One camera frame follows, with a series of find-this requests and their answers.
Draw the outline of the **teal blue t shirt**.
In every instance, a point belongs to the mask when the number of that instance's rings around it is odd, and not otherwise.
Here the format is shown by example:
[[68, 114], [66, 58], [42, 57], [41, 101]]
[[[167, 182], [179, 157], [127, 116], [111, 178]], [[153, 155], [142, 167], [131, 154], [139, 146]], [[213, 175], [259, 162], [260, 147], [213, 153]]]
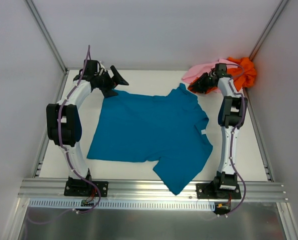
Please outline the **teal blue t shirt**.
[[178, 195], [204, 168], [213, 151], [207, 114], [184, 84], [166, 96], [119, 90], [105, 98], [87, 158], [155, 162], [153, 171]]

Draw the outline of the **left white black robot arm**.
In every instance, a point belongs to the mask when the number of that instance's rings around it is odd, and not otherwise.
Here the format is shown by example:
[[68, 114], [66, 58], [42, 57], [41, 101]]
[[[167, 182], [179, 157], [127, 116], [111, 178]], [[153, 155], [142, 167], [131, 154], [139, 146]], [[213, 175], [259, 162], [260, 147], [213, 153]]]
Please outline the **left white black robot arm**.
[[73, 78], [68, 93], [57, 103], [46, 107], [47, 136], [61, 149], [68, 167], [65, 196], [101, 196], [80, 147], [82, 124], [79, 108], [95, 89], [99, 89], [104, 98], [117, 96], [115, 88], [118, 85], [127, 86], [128, 82], [114, 65], [106, 69], [101, 62], [87, 59]]

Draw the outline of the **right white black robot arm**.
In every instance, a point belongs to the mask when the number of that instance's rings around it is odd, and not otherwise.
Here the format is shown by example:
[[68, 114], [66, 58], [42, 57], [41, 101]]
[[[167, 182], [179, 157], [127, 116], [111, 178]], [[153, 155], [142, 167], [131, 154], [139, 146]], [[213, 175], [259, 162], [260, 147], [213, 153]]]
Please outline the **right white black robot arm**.
[[210, 72], [203, 73], [188, 86], [192, 93], [205, 94], [217, 87], [223, 100], [217, 122], [221, 127], [221, 157], [216, 176], [210, 183], [196, 184], [198, 199], [240, 200], [241, 190], [238, 180], [246, 184], [236, 167], [236, 148], [239, 131], [244, 125], [248, 100], [234, 85], [234, 77], [228, 73], [226, 63], [217, 63]]

